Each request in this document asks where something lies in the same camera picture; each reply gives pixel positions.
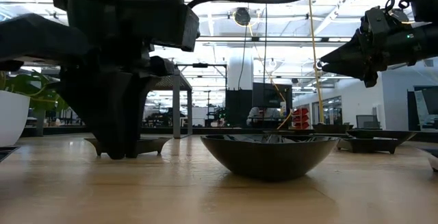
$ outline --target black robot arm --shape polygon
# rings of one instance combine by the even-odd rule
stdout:
[[[428,24],[416,27],[409,22],[402,11],[409,4],[415,21]],[[386,71],[388,66],[413,66],[438,56],[438,0],[402,0],[399,7],[376,7],[365,12],[351,41],[321,58],[326,63],[322,70],[351,76],[373,87],[377,72]]]

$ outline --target black bowl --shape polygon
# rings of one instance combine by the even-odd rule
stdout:
[[[438,148],[420,148],[422,151],[428,153],[428,160],[430,167],[436,173],[438,173]]]
[[[338,139],[288,136],[289,142],[266,143],[267,135],[203,136],[210,153],[231,172],[266,181],[282,181],[305,175],[331,152]]]
[[[345,134],[353,125],[313,125],[313,129],[319,134]]]

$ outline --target red object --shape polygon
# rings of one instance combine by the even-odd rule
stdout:
[[[292,123],[295,129],[307,129],[309,128],[309,110],[307,108],[298,108],[292,112]]]

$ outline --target monitor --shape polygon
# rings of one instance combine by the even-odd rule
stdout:
[[[292,86],[277,84],[283,97],[292,105]],[[253,83],[253,107],[259,108],[280,108],[283,99],[275,86],[267,83]]]
[[[438,87],[422,90],[424,102],[429,114],[438,114]]]

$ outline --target white pillar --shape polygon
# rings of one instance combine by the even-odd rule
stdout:
[[[234,54],[229,58],[227,76],[227,88],[229,90],[253,89],[254,61],[252,52],[252,47],[247,47],[245,49],[245,55],[243,52],[243,48],[241,50],[234,50]]]

